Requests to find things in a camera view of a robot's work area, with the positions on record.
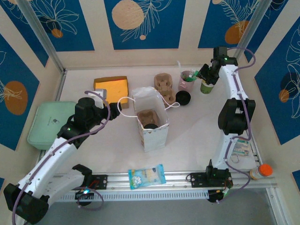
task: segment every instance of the white table surface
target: white table surface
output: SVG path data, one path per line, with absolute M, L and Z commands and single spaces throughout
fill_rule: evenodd
M 95 78 L 125 75 L 128 78 L 129 96 L 137 87 L 153 86 L 153 78 L 159 73 L 169 73 L 173 89 L 178 91 L 180 71 L 178 67 L 119 67 L 95 70 L 70 70 L 62 91 L 61 101 L 75 101 L 85 97 L 85 90 L 93 90 Z M 168 109 L 170 120 L 166 146 L 145 153 L 135 118 L 122 115 L 109 121 L 97 135 L 90 136 L 72 155 L 58 173 L 67 173 L 74 165 L 82 164 L 94 173 L 120 173 L 162 163 L 165 171 L 205 170 L 214 156 L 221 131 L 218 115 L 226 102 L 223 83 L 218 81 L 212 92 L 200 92 L 201 80 L 195 81 L 191 101 L 186 106 Z M 134 115 L 133 104 L 123 110 Z M 234 164 L 239 169 L 256 166 L 254 157 L 240 157 Z

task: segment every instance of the mint green box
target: mint green box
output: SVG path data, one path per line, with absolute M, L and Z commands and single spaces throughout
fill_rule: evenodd
M 44 102 L 36 112 L 27 141 L 39 150 L 48 150 L 60 128 L 75 113 L 75 102 Z

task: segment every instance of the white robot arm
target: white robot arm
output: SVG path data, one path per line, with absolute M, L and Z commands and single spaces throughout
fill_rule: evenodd
M 248 129 L 248 124 L 255 109 L 255 101 L 249 100 L 245 94 L 237 73 L 236 58 L 227 55 L 227 47 L 214 48 L 211 65 L 204 64 L 198 73 L 207 84 L 216 84 L 220 78 L 226 89 L 227 101 L 218 118 L 221 138 L 215 156 L 209 162 L 205 172 L 190 174 L 193 188 L 232 186 L 232 178 L 228 169 L 227 159 L 231 156 L 238 137 Z M 214 193 L 210 202 L 223 199 L 224 191 Z
M 238 67 L 235 65 L 222 66 L 219 71 L 219 77 L 225 85 L 226 96 L 228 99 L 234 98 L 236 100 L 241 100 L 240 95 L 239 95 L 239 94 L 241 94 L 242 98 L 246 101 L 246 99 L 248 99 L 248 96 L 244 92 L 244 89 L 240 82 L 240 77 L 237 72 L 235 74 L 235 77 L 236 77 L 237 83 L 239 84 L 240 91 L 238 91 L 235 81 L 233 79 L 233 73 L 237 68 Z M 232 141 L 232 144 L 231 144 L 230 149 L 227 154 L 228 157 L 231 156 L 231 154 L 233 152 L 233 148 L 238 140 L 237 138 L 232 139 L 235 136 L 237 136 L 237 133 L 228 133 L 226 135 L 224 133 L 224 131 L 221 131 L 221 137 L 219 140 L 219 145 L 217 147 L 216 154 L 215 154 L 214 158 L 212 158 L 212 160 L 211 160 L 213 167 L 221 169 L 221 170 L 228 168 L 227 164 L 225 163 L 225 154 L 226 154 L 228 143 L 230 141 Z
M 78 150 L 89 135 L 102 129 L 108 119 L 113 120 L 120 114 L 117 103 L 103 107 L 102 101 L 93 99 L 91 93 L 95 92 L 86 91 L 86 94 L 88 93 L 90 97 L 78 101 L 75 114 L 70 116 L 60 129 L 58 137 L 39 163 L 17 185 L 8 184 L 4 189 L 8 209 L 15 211 L 31 224 L 39 222 L 49 207 L 65 193 L 77 187 L 84 189 L 100 179 L 100 176 L 92 175 L 89 168 L 76 165 L 68 174 L 56 179 L 55 182 L 50 182 L 59 167 Z M 96 95 L 104 100 L 99 92 Z M 102 127 L 90 132 L 94 126 L 100 124 Z

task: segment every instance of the small box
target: small box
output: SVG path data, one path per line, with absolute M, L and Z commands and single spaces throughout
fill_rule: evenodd
M 60 128 L 75 113 L 75 102 L 44 102 L 36 112 L 27 141 L 39 150 L 48 150 Z
M 94 89 L 105 89 L 108 103 L 117 103 L 121 97 L 128 97 L 128 81 L 126 76 L 102 77 L 94 80 Z M 121 100 L 122 109 L 129 108 L 127 98 Z

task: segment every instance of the orange circle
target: orange circle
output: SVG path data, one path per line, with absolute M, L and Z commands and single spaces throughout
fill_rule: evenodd
M 53 29 L 51 31 L 52 35 L 55 36 L 56 38 L 62 38 L 63 34 L 61 32 L 61 30 L 59 29 Z
M 249 21 L 244 20 L 235 25 L 232 25 L 225 34 L 225 41 L 230 45 L 238 44 L 240 39 L 248 26 Z
M 289 91 L 286 89 L 283 89 L 279 93 L 279 100 L 283 103 L 287 102 L 289 100 Z
M 121 0 L 112 9 L 112 20 L 120 29 L 131 30 L 142 24 L 144 12 L 135 1 Z
M 262 164 L 258 167 L 258 171 L 262 176 L 271 176 L 273 173 L 273 169 L 269 164 Z
M 6 108 L 14 115 L 22 115 L 27 106 L 28 94 L 25 86 L 19 81 L 10 81 L 5 85 L 4 97 Z
M 221 1 L 222 1 L 222 0 L 212 0 L 212 3 L 216 5 L 216 4 L 220 4 Z
M 140 39 L 143 41 L 143 40 L 146 39 L 146 36 L 145 36 L 145 35 L 141 35 L 141 36 L 140 36 Z

